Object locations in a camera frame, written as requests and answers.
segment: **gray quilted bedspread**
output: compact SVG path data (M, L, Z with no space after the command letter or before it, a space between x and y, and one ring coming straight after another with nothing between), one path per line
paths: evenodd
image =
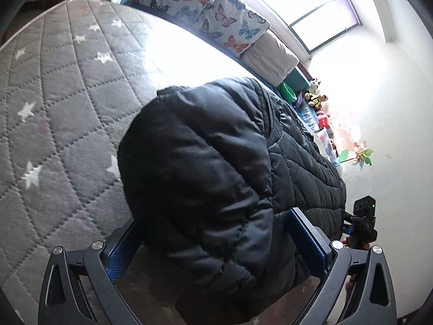
M37 323L53 247L87 248L129 218L116 149L169 85L250 75L158 17L73 0L0 51L0 286Z

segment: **stuffed animal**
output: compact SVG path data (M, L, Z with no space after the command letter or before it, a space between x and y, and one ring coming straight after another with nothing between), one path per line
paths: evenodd
M311 93L305 93L304 99L308 101L308 105L314 107L316 111L322 108L322 103L328 100L328 97L324 94L313 95Z
M319 85L321 83L322 82L320 82L317 78L314 78L312 81L310 81L310 89L308 92L317 95L319 93Z

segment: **star pattern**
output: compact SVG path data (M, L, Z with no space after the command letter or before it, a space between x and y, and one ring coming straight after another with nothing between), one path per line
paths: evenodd
M119 165L117 163L117 157L116 156L111 155L111 166L109 168L107 168L106 171L114 173L114 176L117 179L120 179Z
M86 41L86 36L85 35L76 35L74 38L74 41L76 41L79 44L82 41Z
M97 60L101 61L103 64L105 64L107 61L113 61L110 54L103 54L102 52L98 52Z
M34 102L34 101L31 104L29 104L28 102L25 102L24 107L22 108L21 111L19 111L18 115L21 116L21 120L23 122L25 122L25 120L28 117L34 116L34 113L32 112L34 105L36 105L36 102Z
M29 161L27 162L27 171L22 177L25 180L25 188L29 189L32 184L39 187L39 173L42 170L42 165L34 168L33 164Z
M15 55L15 59L18 60L21 56L23 56L25 54L25 47L23 47L22 49L19 49Z
M99 25L97 25L97 24L94 24L94 25L91 25L89 27L89 29L92 30L92 31L97 31L97 30L101 30L101 27Z
M122 21L120 20L120 19L117 19L117 20L115 20L115 19L113 19L113 22L111 23L111 25L114 25L114 26L116 26L116 27L122 27Z

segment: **beige pillow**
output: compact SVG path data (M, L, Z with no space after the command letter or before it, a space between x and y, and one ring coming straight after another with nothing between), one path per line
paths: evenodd
M241 60L274 86L279 86L299 63L296 55L270 29L242 54Z

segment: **metal pivot bolt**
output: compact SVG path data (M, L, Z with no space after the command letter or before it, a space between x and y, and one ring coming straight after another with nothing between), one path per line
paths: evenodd
M344 244L341 243L339 240L335 240L335 241L332 242L332 246L333 246L335 249L343 249Z
M96 251L98 249L101 249L103 247L104 243L101 242L100 240L97 240L96 242L92 243L92 249L95 249Z
M63 248L61 246L57 246L53 249L54 255L59 255L61 252L63 252Z
M379 246L373 246L373 252L375 252L376 254L380 254L382 253L382 248Z

